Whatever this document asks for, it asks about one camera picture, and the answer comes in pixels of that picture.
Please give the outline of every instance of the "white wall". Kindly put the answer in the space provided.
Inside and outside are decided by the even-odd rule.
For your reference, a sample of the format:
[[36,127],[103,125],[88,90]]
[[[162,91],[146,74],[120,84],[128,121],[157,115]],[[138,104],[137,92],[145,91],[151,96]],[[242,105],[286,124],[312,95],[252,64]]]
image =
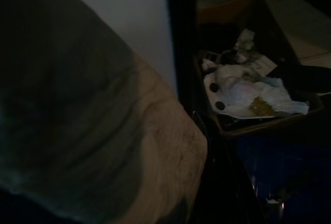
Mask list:
[[167,0],[83,0],[176,92]]

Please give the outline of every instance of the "cardboard box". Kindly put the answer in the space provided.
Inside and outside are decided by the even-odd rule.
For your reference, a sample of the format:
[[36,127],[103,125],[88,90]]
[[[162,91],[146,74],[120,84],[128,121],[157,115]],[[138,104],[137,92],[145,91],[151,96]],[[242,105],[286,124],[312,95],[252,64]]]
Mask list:
[[[287,41],[285,35],[275,21],[271,11],[264,0],[233,0],[222,3],[217,6],[202,8],[198,10],[198,26],[208,23],[231,24],[235,26],[240,33],[245,28],[255,32],[255,44],[259,52],[266,55],[274,63],[279,64],[299,64],[299,60]],[[203,72],[200,61],[197,58],[194,61],[201,86],[203,87]],[[310,102],[309,116],[312,113],[323,109],[323,105],[317,94],[307,92],[296,92],[301,100]],[[208,114],[216,122],[220,132],[227,138],[237,137],[239,135],[256,132],[265,128],[278,128],[296,122],[306,116],[295,114],[288,117],[272,118],[269,120],[247,120],[238,125],[237,128],[228,129],[224,125],[224,116],[214,113],[208,104]]]

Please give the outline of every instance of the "black dot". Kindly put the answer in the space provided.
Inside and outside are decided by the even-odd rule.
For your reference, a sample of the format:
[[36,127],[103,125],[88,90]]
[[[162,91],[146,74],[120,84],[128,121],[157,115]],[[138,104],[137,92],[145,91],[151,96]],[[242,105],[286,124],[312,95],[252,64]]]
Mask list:
[[215,103],[215,106],[219,109],[219,110],[224,110],[225,109],[225,105],[223,102],[218,101]]
[[217,92],[219,87],[216,83],[211,83],[210,86],[209,86],[209,89],[212,91],[212,92]]

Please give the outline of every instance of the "wall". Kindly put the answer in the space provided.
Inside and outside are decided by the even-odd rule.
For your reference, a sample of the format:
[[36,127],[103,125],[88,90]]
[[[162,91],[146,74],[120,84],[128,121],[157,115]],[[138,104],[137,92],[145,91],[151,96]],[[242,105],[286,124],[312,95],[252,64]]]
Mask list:
[[176,92],[167,0],[83,0]]

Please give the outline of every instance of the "open box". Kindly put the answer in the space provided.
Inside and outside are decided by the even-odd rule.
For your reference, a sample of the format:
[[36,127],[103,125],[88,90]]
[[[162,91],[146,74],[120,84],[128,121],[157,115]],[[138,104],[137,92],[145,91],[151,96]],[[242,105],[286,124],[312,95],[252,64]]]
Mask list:
[[[296,54],[291,48],[264,0],[233,0],[217,6],[202,8],[198,10],[197,20],[198,29],[199,26],[209,23],[217,23],[227,26],[224,31],[228,32],[229,35],[217,41],[220,46],[220,50],[216,51],[214,49],[214,52],[221,52],[222,50],[231,49],[236,42],[238,34],[247,28],[255,32],[254,42],[259,52],[266,55],[275,64],[279,66],[299,64]],[[208,45],[213,46],[213,44],[208,43],[210,43],[208,40],[199,42],[198,46],[200,47],[198,47],[198,49],[212,50],[213,48],[208,47]],[[202,87],[204,87],[204,75],[201,69],[201,61],[196,58],[194,64],[199,81],[202,83]],[[323,105],[317,94],[300,92],[293,89],[288,89],[288,91],[293,100],[309,101],[309,114],[323,109]],[[218,125],[220,132],[226,137],[235,137],[264,128],[274,128],[282,125],[288,125],[289,123],[305,117],[301,114],[294,114],[288,117],[271,118],[268,120],[239,121],[228,116],[214,113],[209,104],[208,112],[211,118]],[[232,123],[232,127],[229,128],[227,123]]]

